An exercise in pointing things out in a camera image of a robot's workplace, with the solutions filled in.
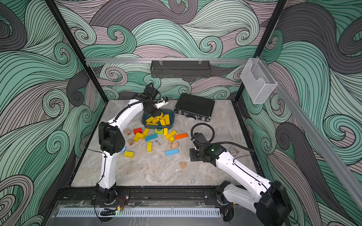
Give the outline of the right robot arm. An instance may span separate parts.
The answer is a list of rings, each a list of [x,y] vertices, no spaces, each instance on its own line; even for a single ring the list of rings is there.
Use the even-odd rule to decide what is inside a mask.
[[[220,187],[222,198],[236,203],[256,214],[265,226],[281,226],[292,211],[285,186],[254,173],[240,163],[220,144],[211,144],[203,134],[191,136],[194,148],[190,150],[192,161],[203,161],[225,171],[243,188],[226,182]]]

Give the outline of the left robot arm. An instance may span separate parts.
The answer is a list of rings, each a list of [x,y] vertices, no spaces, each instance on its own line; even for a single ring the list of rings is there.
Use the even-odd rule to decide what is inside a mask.
[[[96,184],[96,193],[105,204],[116,200],[116,166],[117,159],[125,146],[122,135],[129,122],[140,112],[146,112],[153,117],[161,115],[161,107],[168,104],[168,98],[157,99],[159,91],[154,84],[149,83],[142,93],[135,94],[113,119],[101,122],[99,125],[99,144],[104,160],[101,165],[101,176]]]

